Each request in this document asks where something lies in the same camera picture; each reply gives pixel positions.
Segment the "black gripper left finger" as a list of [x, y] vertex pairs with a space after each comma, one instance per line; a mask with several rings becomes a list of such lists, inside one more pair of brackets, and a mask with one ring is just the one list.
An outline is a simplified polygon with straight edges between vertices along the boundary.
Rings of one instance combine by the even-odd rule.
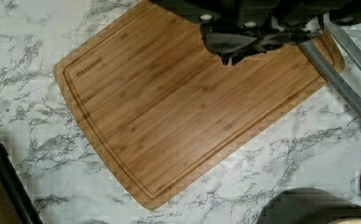
[[206, 49], [218, 55], [224, 65], [235, 65], [245, 57], [257, 53], [253, 45], [259, 38], [259, 30], [254, 27], [241, 28], [235, 22], [210, 14], [200, 16], [201, 38]]

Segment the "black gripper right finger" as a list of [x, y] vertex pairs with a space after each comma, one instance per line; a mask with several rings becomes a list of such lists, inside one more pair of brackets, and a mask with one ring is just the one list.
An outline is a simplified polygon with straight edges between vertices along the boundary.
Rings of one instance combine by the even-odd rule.
[[293, 27], [281, 26], [275, 17], [271, 18], [262, 36], [251, 44], [236, 51], [235, 62], [259, 53], [280, 49], [286, 45], [297, 45], [323, 34], [323, 16], [312, 18], [305, 24]]

